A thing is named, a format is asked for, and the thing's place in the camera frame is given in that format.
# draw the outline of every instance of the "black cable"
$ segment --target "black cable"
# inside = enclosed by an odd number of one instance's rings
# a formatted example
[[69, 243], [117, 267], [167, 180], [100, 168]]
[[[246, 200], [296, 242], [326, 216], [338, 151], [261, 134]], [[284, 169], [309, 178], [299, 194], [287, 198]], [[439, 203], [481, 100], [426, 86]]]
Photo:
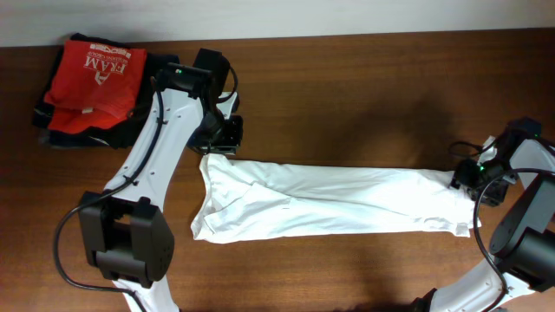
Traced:
[[493, 179], [491, 179], [486, 184], [486, 187], [484, 187], [484, 189], [480, 192], [480, 195], [478, 196], [478, 199], [474, 203], [473, 232], [474, 232], [474, 236], [476, 238], [476, 243], [478, 244], [478, 247], [480, 248], [480, 251], [481, 251], [482, 255], [486, 259], [487, 264], [489, 264], [489, 266], [492, 267], [495, 274], [497, 274], [497, 276], [499, 277], [499, 279], [501, 281], [501, 285], [502, 285], [501, 292], [499, 293], [499, 295], [497, 296], [495, 301], [492, 304], [490, 304], [487, 308], [485, 308], [483, 310], [483, 312], [488, 312], [488, 311], [491, 311], [492, 309], [494, 309], [503, 300], [505, 295], [508, 294], [509, 289], [507, 288], [506, 279], [503, 276], [503, 273], [501, 273], [501, 271], [497, 268], [497, 265], [495, 265], [495, 262], [493, 261], [492, 257], [489, 255], [489, 253], [487, 252], [487, 249], [484, 246], [484, 242], [482, 241], [482, 238], [480, 236], [480, 229], [478, 228], [478, 214], [480, 212], [480, 203], [481, 203], [481, 200], [482, 200], [482, 198], [484, 196], [484, 193], [486, 192], [487, 188], [491, 184], [493, 184], [493, 182], [497, 181], [498, 179], [502, 179], [507, 174], [511, 175], [511, 174], [516, 174], [516, 173], [537, 173], [537, 174], [551, 174], [551, 175], [555, 174], [555, 172], [552, 172], [552, 171], [549, 171], [549, 170], [534, 169], [534, 168], [520, 168], [520, 169], [507, 170], [507, 171], [501, 173], [500, 175], [495, 176]]
[[232, 75], [233, 75], [233, 90], [227, 96], [225, 96], [223, 98], [218, 98], [218, 103], [223, 103], [225, 101], [228, 101], [237, 92], [237, 87], [239, 85], [239, 78], [237, 77], [237, 73], [235, 73], [235, 69], [233, 69], [233, 67], [231, 65], [229, 67], [229, 70], [232, 72]]
[[115, 189], [113, 189], [110, 192], [107, 192], [107, 193], [101, 195], [99, 198], [97, 198], [95, 200], [92, 200], [92, 201], [90, 201], [86, 204], [79, 205], [76, 208], [69, 211], [68, 213], [66, 213], [65, 216], [63, 216], [62, 220], [58, 223], [58, 225], [55, 228], [54, 243], [53, 243], [53, 248], [52, 248], [52, 253], [54, 255], [55, 267], [58, 270], [58, 273], [60, 273], [60, 276], [63, 278], [63, 280], [66, 281], [68, 284], [70, 284], [71, 286], [74, 286], [76, 288], [79, 288], [79, 289], [108, 291], [108, 292], [119, 292], [119, 293], [130, 295], [135, 300], [135, 302], [137, 303], [137, 306], [139, 306], [139, 309], [142, 312], [147, 312], [147, 311], [145, 310], [145, 307], [140, 302], [139, 297], [136, 295], [136, 293], [134, 291], [130, 290], [130, 289], [88, 285], [88, 284], [85, 284], [85, 283], [78, 283], [75, 280], [73, 280], [71, 277], [69, 277], [68, 274], [65, 272], [65, 270], [62, 267], [62, 263], [60, 261], [60, 254], [59, 254], [58, 245], [60, 243], [60, 235], [62, 234], [63, 226], [68, 222], [68, 220], [71, 217], [73, 217], [79, 211], [81, 211], [81, 210], [83, 210], [87, 207], [90, 207], [91, 205], [97, 205], [97, 204], [103, 202], [107, 198], [110, 198], [111, 196], [115, 195], [117, 192], [120, 192], [123, 189], [125, 189], [126, 187], [135, 183], [134, 182], [135, 179], [137, 179], [139, 174], [142, 172], [142, 170], [147, 165], [147, 162], [148, 162], [148, 160], [150, 159], [150, 156], [153, 153], [154, 147], [156, 146], [156, 142], [158, 141], [158, 138], [160, 137], [160, 132], [161, 132], [162, 126], [164, 124], [164, 103], [163, 103], [163, 100], [162, 100], [162, 94], [159, 91], [159, 89], [156, 87], [156, 80], [153, 77], [151, 77], [150, 81], [153, 84], [154, 92], [158, 96], [158, 106], [159, 106], [160, 113], [159, 113], [159, 117], [158, 117], [158, 120], [157, 120], [156, 131], [154, 132], [153, 139], [150, 143], [150, 146], [147, 149], [147, 152], [145, 153], [145, 156], [143, 157], [142, 161], [140, 162], [137, 169], [133, 172], [131, 177], [126, 178], [126, 181], [124, 183], [122, 183], [120, 186], [116, 187]]

